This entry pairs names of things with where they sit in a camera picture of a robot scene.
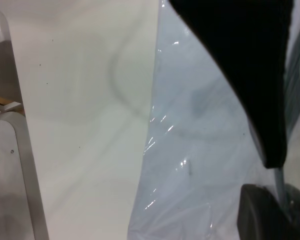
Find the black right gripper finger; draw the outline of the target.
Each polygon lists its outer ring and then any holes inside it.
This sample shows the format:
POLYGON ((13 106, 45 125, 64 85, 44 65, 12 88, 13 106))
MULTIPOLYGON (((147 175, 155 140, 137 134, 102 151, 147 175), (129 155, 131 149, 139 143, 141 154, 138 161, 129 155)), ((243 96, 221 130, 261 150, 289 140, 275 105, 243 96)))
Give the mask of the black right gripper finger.
POLYGON ((238 97, 266 168, 286 160, 285 61, 291 0, 173 0, 238 97))
POLYGON ((271 192, 244 184, 240 190, 237 229, 241 240, 300 240, 300 190, 286 184, 287 211, 271 192))

